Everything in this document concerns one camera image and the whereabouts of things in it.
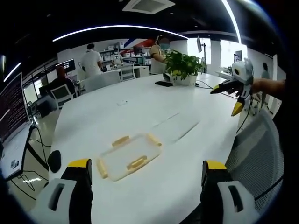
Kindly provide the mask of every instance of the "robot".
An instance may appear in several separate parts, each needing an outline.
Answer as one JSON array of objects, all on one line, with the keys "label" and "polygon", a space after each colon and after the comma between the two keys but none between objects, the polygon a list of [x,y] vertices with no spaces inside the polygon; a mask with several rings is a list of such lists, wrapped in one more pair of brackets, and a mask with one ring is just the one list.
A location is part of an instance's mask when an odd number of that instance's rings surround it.
[{"label": "robot", "polygon": [[253,65],[250,59],[245,58],[244,61],[236,62],[232,64],[232,77],[225,80],[223,83],[216,85],[211,94],[228,91],[233,88],[242,89],[242,93],[237,99],[234,106],[232,116],[239,114],[243,109],[249,110],[251,105],[252,91],[251,86],[253,84]]}]

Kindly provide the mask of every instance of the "potted plant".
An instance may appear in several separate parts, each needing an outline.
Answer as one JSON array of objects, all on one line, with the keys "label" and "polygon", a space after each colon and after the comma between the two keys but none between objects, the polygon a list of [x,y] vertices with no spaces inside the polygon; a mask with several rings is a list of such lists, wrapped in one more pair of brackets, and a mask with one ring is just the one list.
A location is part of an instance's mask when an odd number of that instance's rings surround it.
[{"label": "potted plant", "polygon": [[194,86],[197,73],[203,68],[196,56],[188,56],[176,50],[166,53],[166,71],[170,73],[173,85]]}]

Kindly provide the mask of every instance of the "floor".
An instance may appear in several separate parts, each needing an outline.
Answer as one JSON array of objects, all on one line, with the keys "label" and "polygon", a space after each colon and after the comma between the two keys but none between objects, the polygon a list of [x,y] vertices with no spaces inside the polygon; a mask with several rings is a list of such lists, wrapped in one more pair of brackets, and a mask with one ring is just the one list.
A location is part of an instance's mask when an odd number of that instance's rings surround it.
[{"label": "floor", "polygon": [[[41,130],[43,143],[47,146],[50,146],[52,144],[52,138],[59,114],[60,111],[55,111],[50,113],[48,116],[36,121],[39,129]],[[245,111],[241,112],[238,126],[243,123],[247,114],[248,113]],[[246,121],[242,125],[240,131],[247,124],[249,124],[253,118],[254,116],[252,116],[252,114],[250,113],[250,116],[246,118]],[[32,133],[31,139],[40,140],[38,132],[36,130]],[[33,140],[31,140],[30,143],[33,149],[35,149],[35,151],[40,155],[40,157],[44,158],[42,145],[39,142]],[[50,154],[50,147],[45,147],[44,151],[47,158]],[[35,171],[36,173],[24,172],[23,175],[14,178],[13,182],[28,195],[36,198],[47,182],[45,179],[49,178],[48,172],[36,161],[36,159],[34,159],[34,157],[28,151],[25,155],[24,170]],[[30,211],[35,205],[35,200],[21,192],[11,181],[9,181],[8,184],[10,186],[10,191],[16,196],[24,210]]]}]

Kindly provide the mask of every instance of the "black ceiling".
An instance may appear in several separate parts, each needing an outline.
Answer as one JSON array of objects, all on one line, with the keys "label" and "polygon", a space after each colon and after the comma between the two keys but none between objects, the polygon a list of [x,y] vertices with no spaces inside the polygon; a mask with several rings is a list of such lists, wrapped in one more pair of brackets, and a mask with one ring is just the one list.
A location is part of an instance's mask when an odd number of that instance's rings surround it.
[{"label": "black ceiling", "polygon": [[[160,32],[138,28],[107,28],[53,39],[84,28],[103,25],[140,25],[175,33],[213,30],[235,33],[230,17],[221,0],[172,0],[175,6],[155,15],[123,12],[129,0],[100,1],[21,1],[2,6],[0,14],[0,54],[7,56],[8,68],[22,62],[26,73],[57,55],[57,52],[89,42],[118,38],[155,38]],[[255,41],[245,44],[265,53],[275,54],[275,36],[241,1],[228,0],[241,35]],[[267,0],[262,6],[275,15]]]}]

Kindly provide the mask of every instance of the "ceiling light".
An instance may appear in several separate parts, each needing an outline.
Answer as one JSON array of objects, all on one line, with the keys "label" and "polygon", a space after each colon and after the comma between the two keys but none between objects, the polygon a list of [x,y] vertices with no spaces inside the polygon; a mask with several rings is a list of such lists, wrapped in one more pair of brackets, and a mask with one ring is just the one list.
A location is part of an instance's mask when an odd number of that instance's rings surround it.
[{"label": "ceiling light", "polygon": [[183,37],[183,38],[185,38],[185,39],[188,40],[188,37],[186,37],[186,36],[183,36],[183,35],[180,35],[180,34],[176,34],[176,33],[173,33],[171,31],[167,31],[167,30],[163,30],[163,29],[153,28],[153,27],[134,26],[134,25],[112,25],[112,26],[93,27],[93,28],[78,30],[78,31],[75,31],[75,32],[72,32],[72,33],[69,33],[69,34],[66,34],[66,35],[63,35],[63,36],[60,36],[60,37],[54,39],[53,42],[58,41],[58,40],[60,40],[62,38],[65,38],[67,36],[70,36],[70,35],[73,35],[73,34],[82,33],[82,32],[89,31],[89,30],[102,29],[102,28],[116,28],[116,27],[130,27],[130,28],[152,29],[152,30],[162,31],[162,32],[166,32],[166,33],[173,34],[173,35],[176,35],[176,36],[180,36],[180,37]]},{"label": "ceiling light", "polygon": [[5,77],[4,82],[10,77],[10,75],[22,64],[22,62],[18,63],[11,71],[10,73]]},{"label": "ceiling light", "polygon": [[240,31],[239,31],[239,28],[238,28],[238,25],[237,25],[237,21],[235,20],[235,16],[233,14],[233,11],[232,9],[230,8],[227,0],[221,0],[222,3],[224,4],[224,7],[226,8],[229,16],[230,16],[230,19],[232,20],[233,22],[233,25],[234,25],[234,28],[235,28],[235,32],[237,33],[237,37],[238,37],[238,41],[239,43],[241,43],[241,36],[240,36]]}]

